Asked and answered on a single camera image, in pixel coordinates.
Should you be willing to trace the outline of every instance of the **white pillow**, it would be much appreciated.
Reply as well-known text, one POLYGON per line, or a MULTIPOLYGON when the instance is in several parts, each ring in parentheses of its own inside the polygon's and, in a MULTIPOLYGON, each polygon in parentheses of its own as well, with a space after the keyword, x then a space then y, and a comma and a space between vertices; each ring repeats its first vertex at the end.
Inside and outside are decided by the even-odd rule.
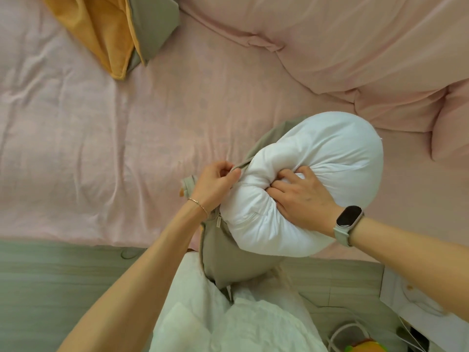
POLYGON ((365 208, 378 192, 383 146, 366 120, 346 112, 323 112, 262 148, 220 207, 241 249, 306 257, 333 242, 331 237, 291 224, 265 191, 280 170, 295 171, 302 165, 314 171, 337 204, 365 208))

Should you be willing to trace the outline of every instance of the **white cloth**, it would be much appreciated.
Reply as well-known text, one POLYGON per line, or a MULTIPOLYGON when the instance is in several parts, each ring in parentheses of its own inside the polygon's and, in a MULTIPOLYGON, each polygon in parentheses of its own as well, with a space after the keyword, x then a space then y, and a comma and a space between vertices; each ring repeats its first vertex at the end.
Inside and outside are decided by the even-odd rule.
POLYGON ((366 120, 346 112, 323 112, 262 148, 220 207, 241 249, 306 257, 333 242, 331 237, 291 224, 265 191, 280 170, 294 171, 302 165, 314 171, 337 204, 365 208, 378 192, 383 146, 366 120))
POLYGON ((153 331, 150 352, 325 352, 298 294, 273 273, 232 287, 233 306, 185 255, 153 331))

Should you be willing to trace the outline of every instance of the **bed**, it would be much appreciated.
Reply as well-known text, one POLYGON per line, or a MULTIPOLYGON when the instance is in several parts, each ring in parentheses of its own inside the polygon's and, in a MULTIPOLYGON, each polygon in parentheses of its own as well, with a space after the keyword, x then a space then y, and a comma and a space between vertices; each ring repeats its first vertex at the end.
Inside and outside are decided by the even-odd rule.
MULTIPOLYGON (((156 58, 117 82, 40 0, 1 1, 2 238, 148 247, 183 203, 183 177, 240 161, 283 120, 356 113, 296 81, 277 53, 196 18, 181 13, 156 58)), ((383 182, 367 214, 469 244, 469 170, 434 162, 429 132, 379 134, 383 182)), ((370 259, 337 245, 319 256, 370 259)))

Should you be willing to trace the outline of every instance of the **pink comforter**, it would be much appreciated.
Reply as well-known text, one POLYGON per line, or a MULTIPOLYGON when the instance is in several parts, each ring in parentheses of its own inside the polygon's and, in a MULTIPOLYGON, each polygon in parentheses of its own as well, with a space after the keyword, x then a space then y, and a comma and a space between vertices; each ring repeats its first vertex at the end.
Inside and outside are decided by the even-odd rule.
POLYGON ((353 104, 378 128, 433 131, 433 159, 469 159, 468 0, 181 0, 181 7, 231 40, 275 51, 296 80, 353 104))

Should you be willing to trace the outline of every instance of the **cable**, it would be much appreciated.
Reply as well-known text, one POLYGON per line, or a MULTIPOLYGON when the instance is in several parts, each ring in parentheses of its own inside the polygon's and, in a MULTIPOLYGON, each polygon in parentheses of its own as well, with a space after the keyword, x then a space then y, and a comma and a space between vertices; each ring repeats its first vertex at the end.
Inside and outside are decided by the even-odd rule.
MULTIPOLYGON (((332 308, 332 309, 343 309, 343 310, 346 310, 347 312, 351 313, 354 318, 355 318, 355 322, 357 324, 360 324, 359 321, 361 322, 364 322, 364 325, 367 325, 368 328, 370 328, 369 326, 371 325, 371 323, 369 321, 367 321, 366 319, 363 319, 362 317, 359 316, 358 313, 354 312, 353 310, 349 309, 349 308, 346 308, 346 307, 330 307, 330 306, 323 306, 323 305, 317 305, 315 304, 314 302, 312 302, 309 298, 307 298, 306 296, 304 296, 302 293, 298 293, 304 300, 306 300, 308 303, 310 303, 311 305, 313 305, 315 308, 317 309, 322 309, 322 308, 332 308)), ((405 339, 403 339, 402 337, 398 336, 394 331, 390 331, 390 330, 386 330, 386 329, 380 329, 378 328, 378 330, 380 331, 384 331, 384 332, 388 332, 388 333, 391 333, 393 335, 393 337, 397 337, 399 338, 400 340, 402 340, 403 342, 405 342, 406 344, 418 349, 420 352, 427 352, 423 347, 422 345, 419 343, 419 341, 414 337, 413 334, 411 334, 411 332, 409 331, 409 329, 407 328, 406 324, 404 323, 404 321, 402 320, 402 318, 397 315, 397 317, 399 318, 399 321, 401 322, 402 326, 404 327, 404 329, 407 331, 407 333, 412 336, 412 338, 414 339, 414 341, 418 344, 418 346, 406 341, 405 339)), ((331 340, 329 339, 329 337, 326 337, 326 340, 329 344, 331 344, 331 340)))

